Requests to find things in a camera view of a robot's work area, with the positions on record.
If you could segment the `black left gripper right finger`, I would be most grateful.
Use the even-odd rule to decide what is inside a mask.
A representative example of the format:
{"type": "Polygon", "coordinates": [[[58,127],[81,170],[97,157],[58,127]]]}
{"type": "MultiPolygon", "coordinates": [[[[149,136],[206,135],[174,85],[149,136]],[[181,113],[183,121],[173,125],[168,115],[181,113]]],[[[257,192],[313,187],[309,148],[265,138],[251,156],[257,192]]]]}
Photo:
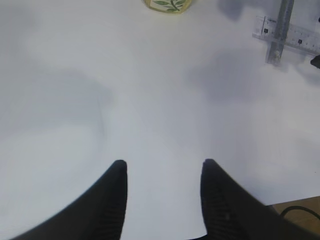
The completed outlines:
{"type": "Polygon", "coordinates": [[[200,198],[207,240],[318,240],[263,205],[213,159],[202,165],[200,198]]]}

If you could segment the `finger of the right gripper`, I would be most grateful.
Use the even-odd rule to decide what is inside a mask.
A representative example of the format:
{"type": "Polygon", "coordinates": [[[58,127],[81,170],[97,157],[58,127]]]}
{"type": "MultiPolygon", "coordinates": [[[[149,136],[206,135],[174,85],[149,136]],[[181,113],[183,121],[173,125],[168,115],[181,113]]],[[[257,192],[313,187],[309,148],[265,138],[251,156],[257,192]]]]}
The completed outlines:
{"type": "Polygon", "coordinates": [[[320,68],[320,55],[315,56],[311,61],[310,64],[316,68],[320,68]]]}

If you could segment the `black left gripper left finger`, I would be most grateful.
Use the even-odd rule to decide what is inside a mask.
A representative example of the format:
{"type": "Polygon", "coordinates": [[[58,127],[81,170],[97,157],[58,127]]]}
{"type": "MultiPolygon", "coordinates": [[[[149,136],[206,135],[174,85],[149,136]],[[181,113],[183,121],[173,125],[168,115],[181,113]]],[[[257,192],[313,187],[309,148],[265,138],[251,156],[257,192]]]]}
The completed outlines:
{"type": "Polygon", "coordinates": [[[78,199],[16,239],[119,240],[127,197],[127,163],[116,160],[78,199]]]}

